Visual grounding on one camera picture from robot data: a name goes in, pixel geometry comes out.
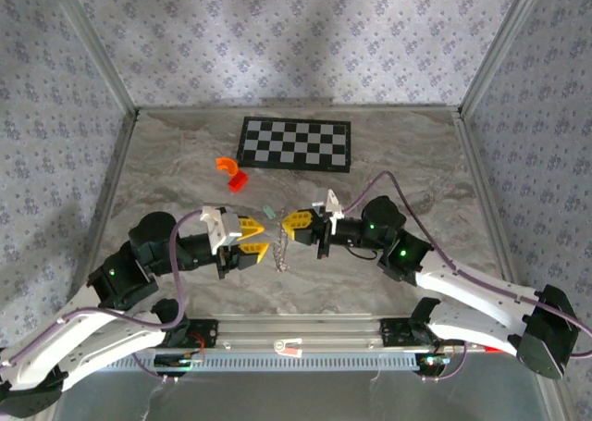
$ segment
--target white clip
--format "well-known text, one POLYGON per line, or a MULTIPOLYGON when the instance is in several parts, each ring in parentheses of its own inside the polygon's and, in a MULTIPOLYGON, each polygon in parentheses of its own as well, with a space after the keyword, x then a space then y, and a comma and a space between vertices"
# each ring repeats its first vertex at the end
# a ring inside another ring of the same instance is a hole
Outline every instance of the white clip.
POLYGON ((330 188, 322 188, 317 192, 317 199, 313 202, 313 208, 324 206, 325 212, 330 214, 331 234, 337 232, 337 221, 343 219, 343 207, 339 203, 339 199, 330 188))
POLYGON ((274 350, 277 354, 281 354, 282 356, 289 356, 290 358, 302 358, 302 350, 289 347, 289 344, 302 344, 302 338, 277 340, 274 342, 274 350))
POLYGON ((216 254, 218 248, 231 245, 242 236, 239 217, 233 213, 222 214, 217 208, 204 206, 200 220, 207 224, 212 254, 216 254))

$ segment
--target orange object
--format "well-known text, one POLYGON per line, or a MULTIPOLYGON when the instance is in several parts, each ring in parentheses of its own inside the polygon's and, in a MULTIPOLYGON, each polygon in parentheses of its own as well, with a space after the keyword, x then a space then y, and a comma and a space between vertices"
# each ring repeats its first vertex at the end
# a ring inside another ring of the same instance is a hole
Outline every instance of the orange object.
POLYGON ((230 157, 219 157, 216 159, 216 168, 225 169, 229 176, 236 176, 239 172, 239 165, 230 157))
POLYGON ((232 177, 228 186, 232 191, 239 192, 244 187, 244 184, 247 183, 247 180, 249 180, 249 177, 238 169, 237 174, 232 177))

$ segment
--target orange block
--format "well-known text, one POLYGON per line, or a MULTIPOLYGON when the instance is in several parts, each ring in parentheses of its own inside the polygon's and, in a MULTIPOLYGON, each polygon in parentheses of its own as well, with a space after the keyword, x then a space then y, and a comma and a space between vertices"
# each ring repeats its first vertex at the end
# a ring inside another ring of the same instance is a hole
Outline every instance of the orange block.
POLYGON ((239 172, 239 165, 230 157, 219 157, 216 159, 216 168, 225 169, 229 176, 236 176, 239 172))

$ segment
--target red object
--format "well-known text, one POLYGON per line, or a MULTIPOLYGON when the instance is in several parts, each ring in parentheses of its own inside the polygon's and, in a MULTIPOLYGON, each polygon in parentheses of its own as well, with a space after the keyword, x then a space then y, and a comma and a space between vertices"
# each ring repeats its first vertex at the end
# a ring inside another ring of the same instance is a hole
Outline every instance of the red object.
POLYGON ((503 350, 485 346, 485 353, 504 353, 503 350))
POLYGON ((239 192, 244 187, 244 184, 247 183, 247 180, 249 180, 249 177, 243 171, 239 170, 237 174, 232 176, 228 187, 234 192, 239 192))

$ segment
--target small metal part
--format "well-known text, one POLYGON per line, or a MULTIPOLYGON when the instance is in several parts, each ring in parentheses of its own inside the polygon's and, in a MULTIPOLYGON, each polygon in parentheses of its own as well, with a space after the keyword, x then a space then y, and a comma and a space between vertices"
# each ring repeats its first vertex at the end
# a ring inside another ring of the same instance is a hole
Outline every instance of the small metal part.
POLYGON ((383 347, 406 347, 417 345, 407 317, 388 317, 380 320, 380 335, 383 347))
POLYGON ((302 358, 302 350, 290 347, 292 344, 302 344, 302 338, 291 338, 289 340, 276 340, 274 342, 274 351, 281 356, 290 358, 302 358))
POLYGON ((218 338, 218 321, 216 319, 189 319, 185 335, 175 348, 197 349, 216 347, 218 338))
POLYGON ((286 250, 288 249, 288 233, 282 224, 285 215, 286 209, 282 208, 281 219, 279 223, 279 234, 277 235, 277 240, 273 243, 274 261, 276 262, 276 270, 279 272, 283 272, 288 269, 288 266, 285 263, 286 250))

